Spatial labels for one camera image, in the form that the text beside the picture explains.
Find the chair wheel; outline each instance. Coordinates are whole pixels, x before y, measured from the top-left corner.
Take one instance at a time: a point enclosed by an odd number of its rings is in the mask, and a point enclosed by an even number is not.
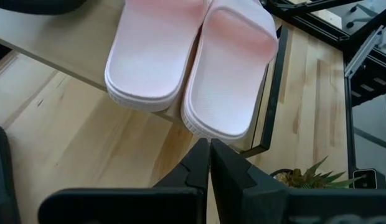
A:
[[[347,28],[350,29],[354,26],[354,23],[353,22],[348,22],[347,23]]]
[[[355,12],[356,11],[356,9],[357,9],[357,7],[356,6],[354,6],[354,7],[352,7],[349,11],[351,12],[351,13],[353,13],[353,12]]]

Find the gray floor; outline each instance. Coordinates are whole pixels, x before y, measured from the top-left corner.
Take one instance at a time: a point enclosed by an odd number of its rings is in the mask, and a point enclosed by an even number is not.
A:
[[[368,15],[360,9],[356,12],[349,10],[356,4],[361,4],[368,9],[380,13],[386,8],[386,0],[365,0],[345,6],[330,9],[333,13],[342,17],[344,31],[352,34],[360,29],[365,22],[355,22],[353,28],[348,29],[346,24],[357,18],[366,18]],[[386,44],[386,33],[383,43]],[[386,53],[386,48],[381,45],[381,50]],[[386,96],[379,96],[371,101],[365,102],[353,108],[354,127],[370,134],[377,141],[369,141],[355,134],[355,156],[356,164],[360,169],[374,168],[386,176],[386,147],[379,143],[386,143]]]

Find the pink slide sandal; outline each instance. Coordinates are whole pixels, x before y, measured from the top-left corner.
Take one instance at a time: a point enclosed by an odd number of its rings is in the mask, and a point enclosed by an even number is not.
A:
[[[126,0],[105,70],[111,98],[136,110],[168,108],[206,12],[207,0]]]
[[[243,138],[277,50],[275,23],[259,2],[213,0],[182,105],[186,127],[225,142]]]

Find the potted plant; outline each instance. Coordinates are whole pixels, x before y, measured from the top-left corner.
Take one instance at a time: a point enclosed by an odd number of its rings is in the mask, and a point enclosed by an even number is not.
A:
[[[341,172],[335,175],[331,175],[332,172],[328,172],[327,174],[316,174],[317,169],[326,159],[327,157],[313,165],[304,174],[301,173],[300,169],[281,169],[272,173],[271,176],[276,180],[286,184],[288,187],[299,189],[342,189],[348,187],[350,184],[353,184],[355,181],[362,178],[356,177],[349,180],[334,182],[345,172]]]

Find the wooden floor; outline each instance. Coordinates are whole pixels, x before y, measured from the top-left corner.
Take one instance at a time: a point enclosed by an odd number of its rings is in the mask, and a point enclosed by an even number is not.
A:
[[[342,55],[289,29],[271,149],[249,160],[273,172],[329,156],[322,170],[347,170]],[[0,67],[0,125],[11,142],[23,223],[37,223],[41,201],[60,189],[150,187],[197,141],[180,124],[122,108],[105,92],[26,56],[8,60]],[[216,223],[211,187],[208,204],[208,223]]]

